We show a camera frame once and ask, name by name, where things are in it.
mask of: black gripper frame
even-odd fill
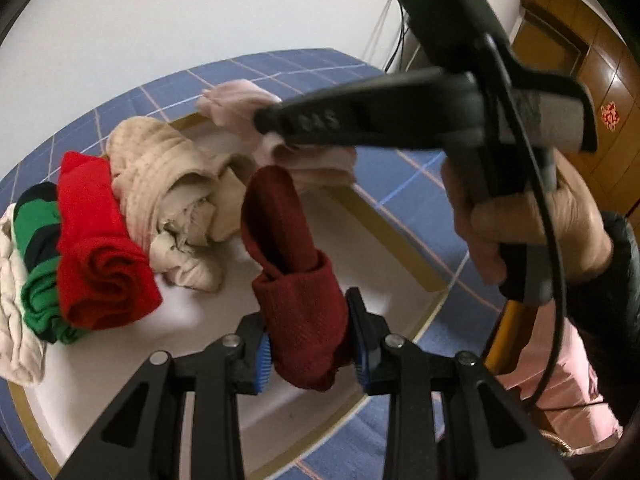
[[[178,480],[187,392],[195,393],[191,480],[244,480],[237,394],[257,395],[261,314],[236,335],[173,358],[158,351],[138,369],[84,436],[57,480]]]
[[[366,311],[357,288],[346,293],[358,378],[365,393],[390,395],[383,480],[570,480],[540,435],[482,360],[448,358],[392,335]],[[436,442],[431,394],[442,398],[445,433]]]
[[[287,144],[478,149],[497,142],[496,85],[581,102],[581,150],[595,152],[593,101],[571,78],[525,67],[487,0],[398,0],[432,68],[339,85],[259,110]]]

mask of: black cable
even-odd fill
[[[574,404],[573,406],[561,406],[560,408],[538,408],[541,412],[565,412],[566,410],[578,410],[582,408],[590,408],[591,406],[598,406],[600,404],[606,404],[606,400],[596,400],[595,402],[587,402],[585,404]]]
[[[535,407],[536,403],[540,400],[540,397],[546,390],[546,387],[549,385],[560,355],[562,337],[564,335],[564,318],[566,317],[566,283],[564,282],[562,253],[560,251],[560,245],[558,244],[558,238],[556,237],[556,231],[549,212],[550,209],[546,200],[542,177],[540,176],[540,168],[538,167],[529,138],[525,133],[524,126],[516,110],[513,95],[511,95],[511,85],[508,82],[508,74],[504,64],[502,63],[500,54],[498,53],[493,40],[491,38],[487,38],[487,40],[489,43],[484,50],[490,54],[490,59],[488,60],[490,62],[490,66],[486,67],[484,73],[492,80],[492,87],[497,92],[498,100],[502,104],[507,123],[516,140],[518,157],[529,175],[533,195],[536,199],[538,209],[540,210],[540,218],[542,218],[542,225],[545,230],[546,246],[551,264],[552,289],[554,301],[556,303],[556,319],[554,323],[554,334],[551,351],[549,352],[549,359],[546,362],[545,370],[543,371],[542,377],[540,377],[540,382],[538,382],[532,396],[524,400],[525,408],[531,410]]]
[[[401,46],[402,50],[404,50],[404,9],[402,8],[402,4],[400,2],[398,2],[398,6],[400,7],[400,36],[398,37],[398,44],[396,44],[396,49],[391,55],[389,61],[386,62],[385,73],[389,72],[389,69],[391,68],[391,65],[393,65],[396,56],[398,55],[398,50],[400,50]],[[402,54],[400,55],[400,63],[402,63]]]

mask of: human hand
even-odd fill
[[[558,190],[549,193],[547,201],[562,250],[567,282],[580,283],[607,269],[612,241],[580,174],[557,151],[555,159]],[[454,210],[456,233],[468,244],[469,255],[487,285],[500,285],[507,278],[500,243],[546,243],[532,192],[496,197],[474,206],[449,159],[442,166],[442,180]]]

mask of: dark sleeve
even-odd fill
[[[567,291],[569,318],[584,341],[598,388],[623,426],[640,400],[640,257],[631,226],[603,212],[613,241],[609,269]]]

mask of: folded clothes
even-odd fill
[[[43,182],[25,191],[14,208],[15,246],[28,276],[20,299],[24,323],[39,339],[71,344],[84,334],[66,322],[58,300],[57,250],[60,212],[56,185]]]
[[[127,235],[111,192],[108,161],[65,153],[58,204],[58,291],[65,319],[76,327],[101,330],[153,312],[162,297],[148,257]]]
[[[0,376],[20,386],[42,382],[45,346],[24,322],[20,291],[27,269],[12,238],[14,207],[0,218]]]
[[[289,383],[325,391],[350,361],[349,313],[331,261],[316,249],[293,181],[266,166],[249,182],[242,241],[262,266],[252,287],[276,371]]]
[[[172,283],[209,292],[223,280],[210,242],[240,228],[245,186],[255,169],[238,154],[213,153],[149,117],[121,122],[107,143],[112,189],[129,235]]]
[[[289,170],[297,188],[349,186],[356,179],[356,150],[341,146],[286,146],[274,132],[261,135],[254,127],[256,110],[280,99],[246,79],[203,90],[198,111],[220,129],[239,137],[259,166],[274,164]]]

